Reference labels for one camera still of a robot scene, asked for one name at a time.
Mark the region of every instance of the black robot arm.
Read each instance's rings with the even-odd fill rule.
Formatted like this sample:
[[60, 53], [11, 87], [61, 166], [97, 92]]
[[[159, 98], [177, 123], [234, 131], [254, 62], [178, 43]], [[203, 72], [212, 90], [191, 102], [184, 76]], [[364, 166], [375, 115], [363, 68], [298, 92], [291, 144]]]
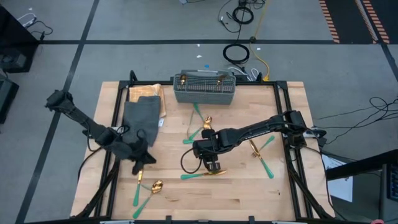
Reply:
[[87, 129], [95, 142], [107, 151], [111, 151], [118, 159], [136, 161], [133, 174], [136, 175], [144, 164], [156, 163], [156, 160], [148, 153], [148, 142], [140, 138], [136, 142], [123, 142], [121, 135], [114, 129], [97, 124], [73, 104], [73, 97], [69, 92], [55, 90], [47, 98], [45, 105], [50, 111], [63, 113]]
[[217, 162], [217, 155], [231, 151], [245, 140], [271, 132], [280, 132], [287, 136], [291, 146], [302, 147], [306, 145], [303, 133], [307, 129], [299, 111], [286, 111], [244, 128], [227, 128], [218, 132], [212, 129], [203, 130], [202, 137], [205, 139], [193, 142], [192, 148], [195, 157], [203, 161], [208, 171], [218, 171], [221, 167]]

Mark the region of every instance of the black metal frame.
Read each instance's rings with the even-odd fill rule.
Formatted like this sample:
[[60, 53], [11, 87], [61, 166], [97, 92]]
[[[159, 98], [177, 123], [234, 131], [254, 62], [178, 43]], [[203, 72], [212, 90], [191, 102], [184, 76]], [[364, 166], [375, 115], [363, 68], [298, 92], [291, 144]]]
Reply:
[[[116, 98], [116, 104], [115, 104], [114, 112], [113, 112], [112, 126], [117, 125], [121, 98], [123, 95], [123, 90], [126, 87], [130, 87], [133, 85], [153, 85], [153, 84], [157, 84], [157, 83], [161, 84], [161, 85], [173, 85], [173, 81], [138, 81], [133, 71], [131, 71], [131, 73], [130, 73], [130, 80], [120, 81], [119, 86], [118, 86], [118, 95]], [[286, 81], [263, 82], [261, 79], [257, 79], [256, 82], [237, 82], [236, 85], [272, 86], [274, 88], [275, 103], [276, 103], [278, 114], [283, 113], [282, 102], [281, 102], [280, 94], [279, 94], [279, 90], [282, 90], [282, 92], [284, 94], [284, 101], [285, 101], [284, 103], [286, 105], [286, 110], [292, 109]], [[294, 169], [293, 163], [291, 162], [292, 161], [292, 158], [290, 156], [291, 148], [290, 148], [289, 144], [287, 144], [286, 137], [283, 135], [282, 135], [282, 140], [284, 142], [283, 145], [284, 145], [284, 154], [285, 154], [286, 165], [287, 165], [287, 169], [289, 171], [289, 185], [290, 185], [290, 191], [291, 191], [291, 195], [292, 195], [292, 204], [293, 204], [293, 210], [294, 210], [296, 222], [330, 223], [330, 224], [332, 224], [332, 223], [363, 224], [363, 223], [357, 223], [357, 222], [344, 222], [344, 221], [340, 221], [340, 220], [334, 220], [334, 219], [331, 219], [332, 218], [331, 216], [329, 216], [327, 214], [325, 215], [322, 212], [320, 215], [321, 219], [313, 218], [313, 213], [312, 213], [313, 207], [311, 206], [311, 204], [317, 206], [316, 208], [314, 207], [315, 211], [319, 211], [319, 210], [323, 211], [323, 209], [320, 207], [320, 205], [317, 204], [317, 201], [315, 200], [315, 198], [312, 196], [312, 194], [307, 189], [307, 183], [305, 180], [305, 172], [304, 172], [304, 168], [303, 168], [303, 162], [302, 162], [300, 149], [294, 149], [294, 153], [295, 153], [296, 161], [297, 161], [298, 172], [292, 173], [292, 169], [293, 170], [295, 170], [295, 169]], [[95, 208], [94, 217], [88, 218], [88, 214], [90, 214], [91, 211], [85, 211], [86, 212], [85, 217], [83, 217], [83, 218], [82, 217], [72, 217], [71, 219], [68, 219], [68, 220], [54, 220], [54, 221], [48, 221], [48, 222], [37, 222], [37, 224], [39, 224], [39, 223], [43, 223], [43, 224], [44, 223], [46, 223], [46, 224], [50, 224], [50, 223], [99, 223], [100, 221], [110, 221], [111, 217], [112, 217], [113, 203], [114, 203], [114, 198], [115, 198], [115, 194], [116, 194], [116, 184], [118, 181], [117, 174], [113, 175], [113, 179], [111, 181], [111, 186], [110, 186], [111, 190], [110, 190], [110, 194], [109, 194], [106, 214], [105, 214], [105, 216], [101, 216], [101, 209], [102, 209], [102, 203], [103, 203], [102, 194], [104, 191], [103, 189], [104, 188], [106, 189], [108, 186], [108, 183], [109, 183], [109, 182], [105, 183], [105, 180], [107, 179], [107, 176], [108, 176], [110, 160], [111, 160], [111, 153], [107, 152], [105, 155], [105, 159], [104, 159], [104, 165], [103, 165], [101, 182], [100, 182], [100, 189], [97, 191], [97, 193], [95, 195], [95, 197], [96, 196], [98, 197], [98, 192], [100, 192], [100, 195], [99, 195], [100, 198], [99, 198], [98, 203]], [[120, 163], [116, 159], [115, 163], [114, 163], [114, 167], [113, 167], [113, 169], [116, 169], [116, 172], [119, 171], [119, 165], [120, 165]], [[304, 193], [303, 199], [305, 202], [305, 210], [307, 213], [307, 217], [301, 216], [296, 184], [299, 186], [299, 188], [301, 190], [303, 190], [303, 193]], [[171, 224], [171, 222], [173, 222], [173, 223], [196, 223], [198, 221], [196, 221], [196, 220], [172, 221], [171, 216], [167, 216], [165, 218], [165, 220], [135, 220], [134, 221], [134, 223], [161, 223], [161, 224], [164, 224], [164, 223]], [[247, 222], [249, 222], [250, 224], [252, 224], [252, 223], [272, 223], [271, 221], [255, 222], [254, 217], [248, 217], [248, 221], [233, 221], [233, 222], [230, 222], [230, 221], [207, 221], [207, 222], [235, 223], [235, 224], [247, 223]]]

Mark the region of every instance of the yellow cable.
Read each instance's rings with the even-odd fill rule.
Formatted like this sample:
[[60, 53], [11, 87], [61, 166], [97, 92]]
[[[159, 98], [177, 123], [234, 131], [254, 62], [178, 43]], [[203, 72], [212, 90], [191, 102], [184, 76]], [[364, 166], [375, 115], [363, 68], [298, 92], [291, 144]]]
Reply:
[[[268, 2], [269, 2], [269, 1], [270, 1], [270, 0], [266, 0], [266, 5], [265, 5], [264, 8], [262, 9], [262, 14], [261, 14], [259, 23], [257, 24], [257, 29], [256, 29], [256, 32], [254, 33], [254, 38], [257, 38], [257, 33], [259, 32], [259, 29], [260, 29], [260, 26], [261, 26], [261, 22], [262, 22], [262, 20], [263, 20], [263, 18], [264, 18], [264, 15], [266, 14], [266, 11], [267, 11], [267, 8], [268, 8]], [[260, 62], [262, 62], [262, 63], [267, 67], [267, 75], [265, 75], [264, 78], [263, 78], [262, 80], [263, 80], [263, 81], [268, 81], [268, 80], [269, 80], [269, 66], [268, 66], [267, 62], [266, 62], [265, 60], [261, 59], [261, 58], [253, 51], [253, 49], [251, 48], [251, 43], [249, 44], [249, 48], [250, 48], [250, 51], [254, 54], [254, 56], [256, 56], [256, 58], [257, 58]]]

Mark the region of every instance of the gray towel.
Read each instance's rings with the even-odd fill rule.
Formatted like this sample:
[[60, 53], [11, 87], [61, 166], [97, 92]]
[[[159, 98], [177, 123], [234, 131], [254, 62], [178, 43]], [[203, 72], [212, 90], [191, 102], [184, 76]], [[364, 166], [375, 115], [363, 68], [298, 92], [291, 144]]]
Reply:
[[130, 127], [123, 134], [123, 141], [132, 143], [145, 138], [148, 145], [153, 146], [156, 140], [160, 115], [159, 96], [140, 96], [137, 103], [125, 102], [123, 121]]

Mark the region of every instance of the wire basket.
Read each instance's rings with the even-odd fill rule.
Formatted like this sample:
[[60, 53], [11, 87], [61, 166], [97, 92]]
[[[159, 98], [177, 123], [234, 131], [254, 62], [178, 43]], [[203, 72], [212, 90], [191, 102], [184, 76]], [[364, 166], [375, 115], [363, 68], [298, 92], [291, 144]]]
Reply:
[[174, 93], [179, 103], [230, 105], [235, 84], [235, 76], [227, 71], [182, 70], [174, 76]]

